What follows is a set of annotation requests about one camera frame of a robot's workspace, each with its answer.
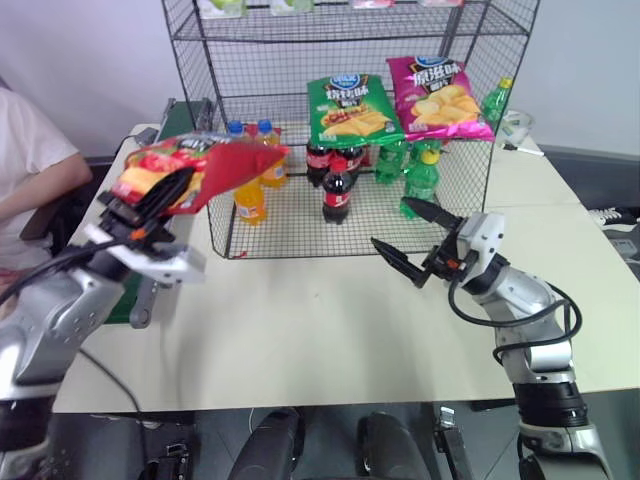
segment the person's arm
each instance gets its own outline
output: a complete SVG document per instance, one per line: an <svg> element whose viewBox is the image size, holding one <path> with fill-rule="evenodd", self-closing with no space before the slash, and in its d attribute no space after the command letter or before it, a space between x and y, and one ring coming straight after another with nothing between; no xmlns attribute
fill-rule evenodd
<svg viewBox="0 0 640 480"><path fill-rule="evenodd" d="M75 153L29 177L0 201L0 221L42 207L93 178L84 158Z"/></svg>

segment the red chip bag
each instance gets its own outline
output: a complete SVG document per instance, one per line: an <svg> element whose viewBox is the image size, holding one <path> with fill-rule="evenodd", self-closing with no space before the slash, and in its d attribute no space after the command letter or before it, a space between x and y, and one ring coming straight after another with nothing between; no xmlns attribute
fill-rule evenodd
<svg viewBox="0 0 640 480"><path fill-rule="evenodd" d="M168 174L193 167L189 187L165 213L196 213L212 197L256 178L288 152L283 145L242 142L210 132L180 135L131 153L112 192L136 204Z"/></svg>

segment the wire mesh rack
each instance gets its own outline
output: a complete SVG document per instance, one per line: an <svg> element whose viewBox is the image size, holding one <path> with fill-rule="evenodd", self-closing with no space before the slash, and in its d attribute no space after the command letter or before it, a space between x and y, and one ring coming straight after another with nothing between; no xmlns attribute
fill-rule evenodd
<svg viewBox="0 0 640 480"><path fill-rule="evenodd" d="M500 77L516 77L539 0L467 0L462 7L423 7L399 0L392 8L354 10L348 2L316 2L311 13L272 16L268 0L247 0L242 18L200 18L197 0L163 0L185 99L211 101L207 128L268 118L291 147L288 184L266 189L269 218L257 227L238 221L231 194L209 204L213 249L227 258L280 258L375 253L371 236L407 252L426 252L443 232L399 211L403 182L377 185L360 176L352 210L340 225L322 218L322 191L306 181L309 138L306 86L344 73L379 75L393 98L387 58L443 55L465 64L478 101ZM192 120L196 128L197 112ZM440 204L456 215L483 210L493 145L454 140L439 164ZM375 150L372 154L375 162Z"/></svg>

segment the green soda bottle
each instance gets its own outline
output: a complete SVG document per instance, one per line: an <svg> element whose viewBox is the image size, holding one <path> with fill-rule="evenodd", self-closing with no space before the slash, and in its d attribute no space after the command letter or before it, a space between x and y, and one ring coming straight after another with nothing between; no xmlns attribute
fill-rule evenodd
<svg viewBox="0 0 640 480"><path fill-rule="evenodd" d="M420 157L420 163L407 173L407 183L404 186L405 197L415 197L428 202L433 201L433 193L440 180L438 173L438 160L440 152L425 150ZM415 218L416 214L404 202L400 202L400 211L407 218Z"/></svg>
<svg viewBox="0 0 640 480"><path fill-rule="evenodd" d="M409 162L404 169L404 174L407 175L409 173L409 170L422 163L420 161L420 158L422 157L423 152L428 150L439 152L441 147L442 141L440 140L421 140L419 142L415 142L413 144L413 147L411 148L411 153L409 154Z"/></svg>
<svg viewBox="0 0 640 480"><path fill-rule="evenodd" d="M404 140L380 147L376 162L376 183L392 184L402 174L402 163L409 145Z"/></svg>
<svg viewBox="0 0 640 480"><path fill-rule="evenodd" d="M498 88L489 93L482 102L482 115L491 129L495 132L502 120L502 112L507 105L507 98L509 98L509 91L513 86L513 78L502 77Z"/></svg>

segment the pink chip bag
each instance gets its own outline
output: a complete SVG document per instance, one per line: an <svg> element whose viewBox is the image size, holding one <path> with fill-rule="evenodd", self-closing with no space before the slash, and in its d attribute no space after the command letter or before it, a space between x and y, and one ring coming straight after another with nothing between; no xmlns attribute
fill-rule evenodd
<svg viewBox="0 0 640 480"><path fill-rule="evenodd" d="M461 63L445 57L388 58L387 62L407 140L494 140Z"/></svg>

